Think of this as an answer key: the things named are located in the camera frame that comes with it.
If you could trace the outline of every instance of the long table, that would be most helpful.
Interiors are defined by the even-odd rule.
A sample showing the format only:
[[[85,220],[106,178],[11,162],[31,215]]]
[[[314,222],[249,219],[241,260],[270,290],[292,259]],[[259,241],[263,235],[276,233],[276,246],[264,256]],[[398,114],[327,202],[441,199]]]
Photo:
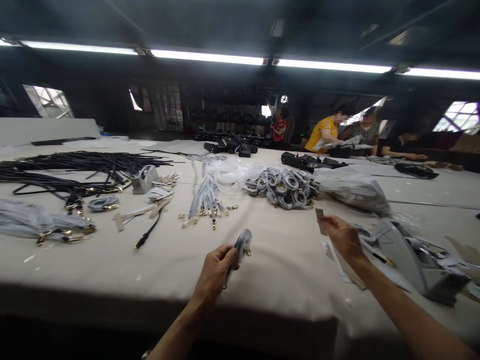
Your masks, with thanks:
[[[141,153],[140,146],[72,148],[23,147],[0,152],[0,160],[88,150]],[[259,149],[245,159],[281,166],[281,151]],[[325,255],[313,210],[273,208],[264,198],[220,194],[227,205],[238,205],[230,216],[208,218],[182,228],[178,219],[192,200],[194,171],[189,160],[166,154],[173,167],[157,168],[160,175],[181,175],[175,195],[145,246],[133,247],[150,228],[148,216],[138,216],[117,232],[112,218],[145,206],[145,197],[130,189],[119,194],[120,208],[92,213],[98,231],[82,243],[48,242],[35,246],[32,239],[0,235],[0,313],[96,327],[160,333],[168,328],[190,298],[205,255],[231,243],[239,231],[253,233],[252,255],[245,259],[221,294],[217,308],[201,329],[200,337],[295,358],[340,358],[365,352],[370,356],[405,356],[400,334],[372,294],[340,278],[335,263]],[[387,167],[364,159],[346,159],[358,167]],[[199,182],[201,166],[196,163]],[[381,168],[365,173],[381,173]],[[480,175],[438,170],[434,180],[376,176],[389,200],[480,205]],[[56,176],[82,180],[89,173]],[[103,175],[95,177],[101,181]],[[3,199],[43,205],[51,213],[64,213],[63,202],[50,194],[14,196],[17,184],[0,184]],[[326,214],[366,227],[378,221],[330,198],[315,202]],[[456,254],[444,236],[479,247],[480,210],[392,202],[393,211],[420,220],[420,235]],[[472,347],[480,346],[480,303],[463,295],[455,307],[408,294],[422,308]]]

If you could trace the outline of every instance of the plastic bag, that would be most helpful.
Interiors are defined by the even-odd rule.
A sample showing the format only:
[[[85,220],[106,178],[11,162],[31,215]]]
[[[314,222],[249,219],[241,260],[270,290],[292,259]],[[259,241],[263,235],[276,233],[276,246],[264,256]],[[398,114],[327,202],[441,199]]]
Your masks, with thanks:
[[[419,216],[410,215],[406,212],[394,212],[390,219],[402,224],[409,230],[420,232],[422,230],[422,219]]]
[[[370,145],[361,145],[360,147],[357,147],[363,139],[364,139],[364,137],[362,135],[356,135],[356,136],[351,137],[347,140],[338,140],[338,141],[329,142],[329,143],[325,143],[325,141],[323,141],[323,139],[320,139],[320,141],[317,142],[315,144],[315,146],[313,147],[313,151],[318,151],[318,150],[320,150],[320,148],[333,149],[333,148],[336,148],[336,147],[342,147],[344,145],[355,145],[352,148],[353,149],[358,149],[358,150],[373,148],[373,146],[370,146]]]
[[[347,205],[380,216],[389,215],[392,211],[379,183],[350,166],[335,170],[315,169],[313,177],[320,183],[322,191]]]
[[[242,191],[248,179],[256,179],[266,168],[264,164],[245,162],[239,157],[231,156],[211,161],[205,172],[221,192],[237,194]]]

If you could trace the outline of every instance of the coiled strap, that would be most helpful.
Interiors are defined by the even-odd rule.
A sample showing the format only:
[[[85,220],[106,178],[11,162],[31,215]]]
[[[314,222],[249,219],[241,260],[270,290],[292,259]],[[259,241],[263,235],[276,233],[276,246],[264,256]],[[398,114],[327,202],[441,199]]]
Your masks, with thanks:
[[[244,259],[245,255],[250,256],[252,254],[250,250],[250,245],[252,243],[252,232],[249,229],[244,229],[242,232],[238,234],[238,237],[235,241],[235,244],[233,247],[236,249],[236,258],[235,262],[228,268],[228,271],[226,273],[225,281],[223,282],[223,288],[227,288],[227,283],[230,280],[230,277],[232,276],[232,273],[234,272],[234,269],[237,268],[237,266],[242,262]]]
[[[88,203],[88,208],[94,212],[113,210],[119,207],[119,199],[116,196],[98,197]]]

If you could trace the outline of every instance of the ceiling beam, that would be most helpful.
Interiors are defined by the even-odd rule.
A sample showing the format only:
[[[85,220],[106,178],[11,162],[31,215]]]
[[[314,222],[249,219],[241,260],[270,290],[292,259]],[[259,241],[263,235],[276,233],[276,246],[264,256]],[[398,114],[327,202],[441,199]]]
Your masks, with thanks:
[[[440,5],[437,5],[437,6],[433,7],[433,8],[431,8],[430,10],[428,10],[428,11],[426,11],[426,12],[424,12],[424,13],[416,16],[416,17],[414,17],[413,19],[411,19],[411,20],[403,23],[402,25],[400,25],[399,27],[395,28],[394,30],[391,30],[391,31],[389,31],[389,32],[387,32],[387,33],[385,33],[385,34],[377,37],[376,39],[370,41],[367,45],[364,45],[363,47],[361,47],[360,50],[365,50],[365,49],[367,49],[367,48],[369,48],[369,47],[371,47],[371,46],[373,46],[373,45],[381,42],[382,40],[385,40],[385,39],[390,38],[390,37],[392,37],[392,36],[394,36],[394,35],[397,35],[399,32],[408,29],[408,28],[411,27],[412,25],[414,25],[414,24],[418,23],[419,21],[421,21],[421,20],[429,17],[430,15],[432,15],[432,14],[434,14],[434,13],[436,13],[436,12],[438,12],[438,11],[444,9],[444,8],[446,8],[447,6],[455,3],[456,1],[457,1],[457,0],[446,0],[446,1],[442,2]]]

